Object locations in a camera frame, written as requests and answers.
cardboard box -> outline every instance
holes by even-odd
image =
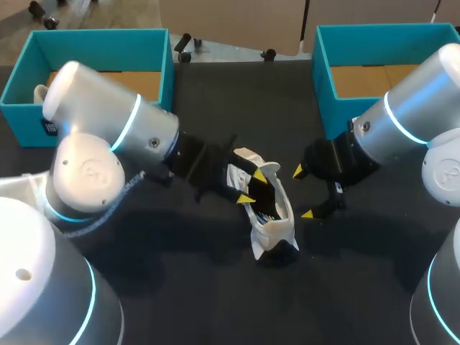
[[[158,101],[161,84],[161,72],[99,72],[105,78],[109,78],[126,88],[140,93],[148,101]],[[50,86],[58,72],[50,73],[46,86]]]
[[[0,98],[1,110],[21,146],[57,144],[55,133],[46,130],[42,105],[33,104],[33,92],[70,60],[103,71],[152,104],[172,108],[174,63],[166,29],[33,31]]]
[[[338,97],[382,97],[418,66],[338,66],[331,71]]]
[[[390,82],[391,87],[394,88],[418,66],[419,64],[385,66],[385,71],[387,72],[388,81]]]
[[[448,43],[460,43],[451,24],[318,26],[312,76],[326,137],[333,139],[346,131],[347,121],[362,115],[386,88],[395,86]],[[342,70],[344,66],[354,69]]]
[[[384,66],[341,66],[331,70],[340,98],[381,97],[391,89]]]

black tabletop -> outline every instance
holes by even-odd
[[[121,298],[123,344],[413,344],[409,305],[459,212],[423,187],[423,147],[346,192],[349,210],[327,221],[300,215],[326,197],[292,174],[323,135],[302,62],[176,65],[174,112],[190,133],[239,135],[282,168],[296,216],[298,260],[260,267],[250,225],[215,196],[143,182],[109,224],[76,244]],[[0,87],[11,68],[0,68]],[[0,176],[48,169],[51,149],[21,149],[0,119]]]

glowing blue ring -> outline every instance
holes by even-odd
[[[450,334],[450,336],[452,337],[453,340],[456,341],[456,343],[460,344],[460,339],[456,337],[456,335],[453,333],[453,331],[451,331],[451,329],[446,325],[446,323],[444,322],[444,320],[442,319],[441,315],[439,314],[438,312],[438,309],[436,308],[436,306],[434,305],[434,301],[433,301],[433,296],[431,295],[431,287],[430,287],[430,276],[431,276],[431,268],[433,266],[433,263],[434,263],[434,259],[436,258],[436,255],[434,256],[433,258],[433,261],[431,262],[430,264],[430,268],[428,269],[428,297],[430,298],[430,302],[431,302],[431,307],[433,307],[433,310],[434,310],[434,313],[436,314],[436,316],[438,317],[438,320],[439,322],[441,323],[441,325],[443,325],[444,329],[447,331],[447,333]]]
[[[416,137],[414,137],[411,133],[405,130],[405,128],[397,121],[395,115],[393,114],[392,110],[390,109],[390,105],[388,104],[388,92],[385,94],[383,97],[383,103],[385,105],[385,110],[388,114],[388,116],[391,118],[391,121],[393,121],[393,124],[409,139],[413,140],[414,142],[417,142],[418,144],[427,144],[428,142],[424,142],[423,140],[420,140]]]
[[[50,202],[48,201],[47,197],[46,197],[46,194],[44,194],[44,197],[45,197],[45,200],[46,200],[46,204],[48,205],[48,208],[57,216],[59,217],[60,219],[62,219],[63,221],[68,221],[70,223],[84,223],[86,221],[89,221],[91,218],[69,218],[69,217],[66,217],[64,216],[63,214],[60,214],[59,212],[57,212],[50,204]]]
[[[119,137],[116,139],[115,143],[110,148],[112,152],[115,151],[118,148],[118,146],[120,146],[121,142],[123,141],[125,136],[128,134],[128,131],[131,128],[131,125],[134,122],[134,118],[137,115],[137,111],[139,110],[139,107],[141,105],[141,99],[142,99],[141,95],[137,94],[136,102],[134,103],[134,107],[131,111],[131,115],[129,115],[128,121],[124,125],[124,128],[121,131]]]
[[[94,303],[96,302],[96,279],[94,279],[94,272],[88,260],[85,259],[85,261],[86,261],[86,264],[88,265],[89,272],[91,275],[91,284],[92,284],[91,300],[89,302],[88,312],[86,313],[85,319],[83,320],[83,323],[81,324],[80,329],[78,330],[77,334],[73,337],[69,345],[76,345],[77,342],[80,340],[83,332],[85,331],[86,326],[88,325],[89,319],[91,318],[91,314],[93,314]]]

shoe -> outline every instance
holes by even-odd
[[[39,84],[34,89],[34,104],[43,104],[45,101],[48,88],[45,85]]]
[[[280,165],[265,162],[258,154],[247,148],[235,149],[234,152],[253,162],[262,171],[268,183],[252,178],[247,172],[229,165],[227,184],[244,191],[255,199],[253,203],[244,204],[252,225],[251,244],[254,257],[259,260],[264,252],[275,248],[284,240],[299,250],[295,240],[294,215],[288,196],[276,172]]]

yellow fingertip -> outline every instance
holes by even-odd
[[[302,218],[313,218],[313,212],[311,210],[309,210],[309,212],[304,213],[302,215]]]
[[[256,172],[252,176],[253,178],[258,179],[259,181],[262,181],[263,183],[268,183],[267,179],[265,178],[264,174],[262,174],[262,171],[257,168]]]
[[[299,164],[299,166],[297,167],[297,169],[295,169],[293,178],[295,178],[297,175],[299,175],[302,171],[303,171],[302,165]]]
[[[255,200],[251,199],[249,196],[241,194],[236,203],[255,203]]]

